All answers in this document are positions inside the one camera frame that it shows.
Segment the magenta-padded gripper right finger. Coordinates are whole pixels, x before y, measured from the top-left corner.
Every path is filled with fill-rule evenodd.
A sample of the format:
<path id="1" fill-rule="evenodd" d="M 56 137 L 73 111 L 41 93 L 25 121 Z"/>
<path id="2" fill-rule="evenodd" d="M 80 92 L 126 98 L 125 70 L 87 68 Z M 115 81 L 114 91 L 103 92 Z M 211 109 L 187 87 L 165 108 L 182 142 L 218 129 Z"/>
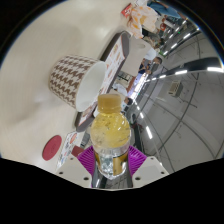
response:
<path id="1" fill-rule="evenodd" d="M 134 188 L 143 187 L 168 175 L 156 157 L 147 157 L 133 146 L 129 147 L 128 168 Z"/>

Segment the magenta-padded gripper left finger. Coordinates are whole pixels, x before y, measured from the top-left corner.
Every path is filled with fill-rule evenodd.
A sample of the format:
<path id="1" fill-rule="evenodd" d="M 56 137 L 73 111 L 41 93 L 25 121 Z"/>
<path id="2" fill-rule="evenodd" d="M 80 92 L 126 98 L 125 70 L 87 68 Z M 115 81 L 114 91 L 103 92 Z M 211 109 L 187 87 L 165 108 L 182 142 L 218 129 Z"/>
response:
<path id="1" fill-rule="evenodd" d="M 99 188 L 102 176 L 96 167 L 93 147 L 87 148 L 77 157 L 70 154 L 56 175 L 84 188 Z"/>

